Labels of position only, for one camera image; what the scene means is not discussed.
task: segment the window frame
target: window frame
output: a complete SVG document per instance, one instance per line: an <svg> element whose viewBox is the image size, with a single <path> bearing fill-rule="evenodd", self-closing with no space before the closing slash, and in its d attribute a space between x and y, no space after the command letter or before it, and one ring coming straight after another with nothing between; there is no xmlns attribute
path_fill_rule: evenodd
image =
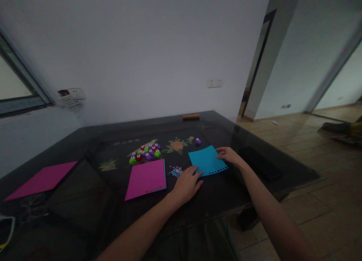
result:
<svg viewBox="0 0 362 261"><path fill-rule="evenodd" d="M53 105L49 95L34 79L23 60L0 30L0 55L32 95L0 100L0 117L19 115Z"/></svg>

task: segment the blue paper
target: blue paper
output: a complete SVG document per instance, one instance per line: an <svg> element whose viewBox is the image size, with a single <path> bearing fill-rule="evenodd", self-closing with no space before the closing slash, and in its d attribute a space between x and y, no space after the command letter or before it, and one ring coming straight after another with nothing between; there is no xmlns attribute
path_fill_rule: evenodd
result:
<svg viewBox="0 0 362 261"><path fill-rule="evenodd" d="M216 158L217 155L218 152L212 145L203 150L189 152L191 163L194 166L199 166L196 172L201 170L204 172L201 177L216 174L228 168L224 161Z"/></svg>

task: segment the electrical outlet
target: electrical outlet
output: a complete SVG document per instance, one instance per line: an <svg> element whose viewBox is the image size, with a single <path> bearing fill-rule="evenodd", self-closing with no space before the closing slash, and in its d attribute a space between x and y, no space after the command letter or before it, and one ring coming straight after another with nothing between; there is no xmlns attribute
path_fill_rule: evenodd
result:
<svg viewBox="0 0 362 261"><path fill-rule="evenodd" d="M208 79L206 81L206 86L208 88L220 88L222 87L222 79Z"/></svg>
<svg viewBox="0 0 362 261"><path fill-rule="evenodd" d="M222 79L217 79L217 80L216 80L216 86L217 86L218 88L222 87Z"/></svg>
<svg viewBox="0 0 362 261"><path fill-rule="evenodd" d="M73 106L76 106L77 104L80 104L80 102L77 99L73 98L71 95L60 97L58 99L58 102L61 105L67 106L67 107L73 107Z"/></svg>
<svg viewBox="0 0 362 261"><path fill-rule="evenodd" d="M86 98L86 95L84 94L83 90L81 88L71 88L68 89L70 96L77 100L84 100Z"/></svg>

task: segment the hand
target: hand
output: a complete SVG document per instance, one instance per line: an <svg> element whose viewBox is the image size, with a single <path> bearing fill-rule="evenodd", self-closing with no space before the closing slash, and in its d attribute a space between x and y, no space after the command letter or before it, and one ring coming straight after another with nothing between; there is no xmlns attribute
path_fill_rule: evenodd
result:
<svg viewBox="0 0 362 261"><path fill-rule="evenodd" d="M193 175L197 168L197 166L191 166L184 170L177 179L175 187L170 192L172 198L178 203L179 206L182 206L190 201L204 182L201 180L196 183L197 179L203 173L200 171Z"/></svg>
<svg viewBox="0 0 362 261"><path fill-rule="evenodd" d="M224 159L238 168L247 169L249 165L230 147L220 147L216 149L219 152L218 159Z"/></svg>

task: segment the person's arm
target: person's arm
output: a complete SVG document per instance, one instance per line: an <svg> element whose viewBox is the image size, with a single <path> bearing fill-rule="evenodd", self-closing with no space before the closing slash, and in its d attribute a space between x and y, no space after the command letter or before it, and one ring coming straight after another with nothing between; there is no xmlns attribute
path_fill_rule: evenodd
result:
<svg viewBox="0 0 362 261"><path fill-rule="evenodd" d="M245 181L254 208L281 260L314 260L310 243L250 166L230 147L220 147L217 158L236 166Z"/></svg>
<svg viewBox="0 0 362 261"><path fill-rule="evenodd" d="M174 189L117 237L98 257L101 260L140 260L171 215L196 194L203 181L197 166L184 170Z"/></svg>

